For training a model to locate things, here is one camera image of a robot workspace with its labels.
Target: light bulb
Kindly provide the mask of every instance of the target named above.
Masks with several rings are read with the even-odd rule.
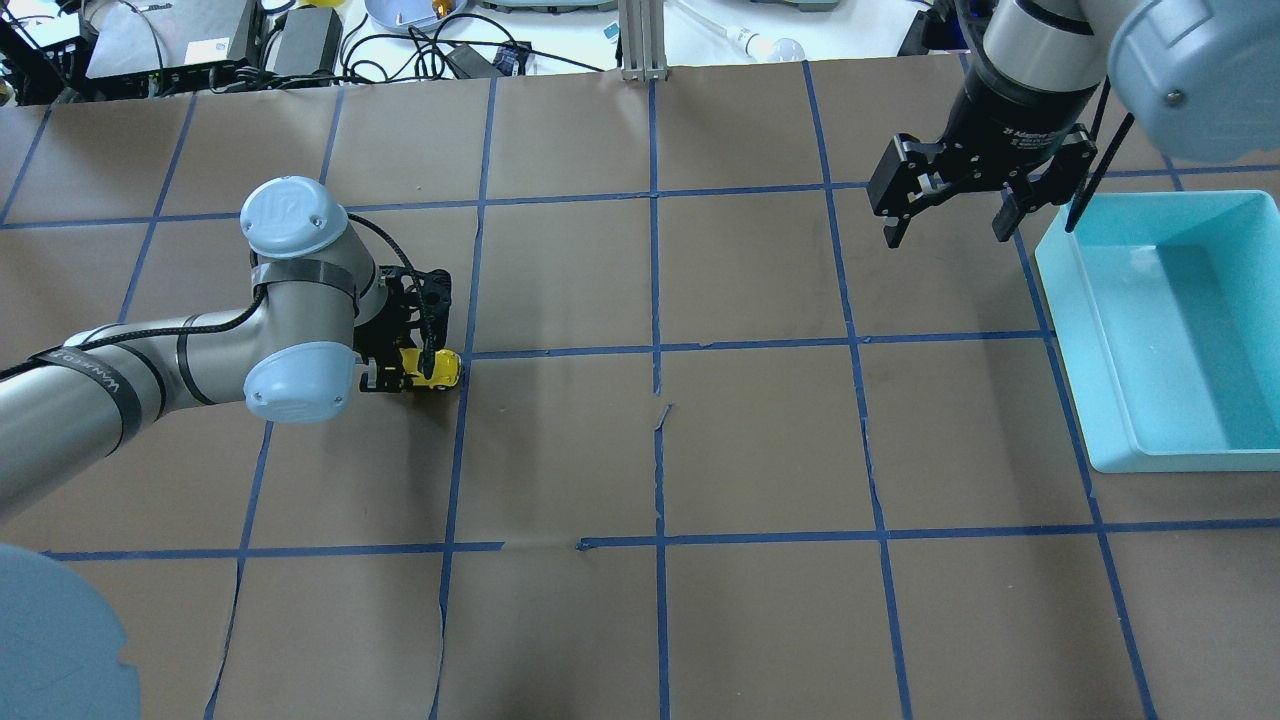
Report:
[[[745,27],[728,28],[724,35],[758,63],[804,60],[804,47],[790,37],[774,40]]]
[[[804,60],[804,47],[790,37],[771,40],[756,35],[746,42],[746,54],[760,63],[794,63]]]

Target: plastic bin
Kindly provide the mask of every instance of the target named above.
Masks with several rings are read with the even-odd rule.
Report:
[[[1098,195],[1036,250],[1089,461],[1280,470],[1280,211],[1261,191]]]

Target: yellow object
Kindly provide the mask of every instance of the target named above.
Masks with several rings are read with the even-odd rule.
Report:
[[[422,357],[420,347],[402,347],[401,363],[404,365],[404,374],[408,375],[412,389],[449,389],[456,387],[462,379],[462,359],[452,350],[435,351],[435,372],[430,378],[422,377],[419,360]]]

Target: black power brick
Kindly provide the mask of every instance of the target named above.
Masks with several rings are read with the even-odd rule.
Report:
[[[284,29],[280,31],[280,38],[276,40],[276,47],[273,53],[274,61],[269,69],[276,76],[332,74],[340,38],[342,20],[338,19],[338,13],[333,8],[289,10],[284,17]],[[319,87],[332,82],[316,78],[314,83],[308,85]]]

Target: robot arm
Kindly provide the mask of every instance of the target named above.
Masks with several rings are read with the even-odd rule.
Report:
[[[241,228],[259,259],[248,309],[105,325],[0,382],[0,520],[173,410],[243,400],[268,420],[328,420],[349,400],[353,348],[370,363],[364,391],[457,383],[457,356],[443,350],[448,273],[379,268],[306,178],[257,188]],[[426,290],[406,291],[406,278]]]
[[[959,193],[1009,190],[992,222],[1001,242],[1028,213],[1070,201],[1097,155],[1076,119],[1108,73],[1169,155],[1280,146],[1280,3],[1002,0],[980,38],[956,14],[973,54],[942,137],[895,136],[868,186],[890,247]]]

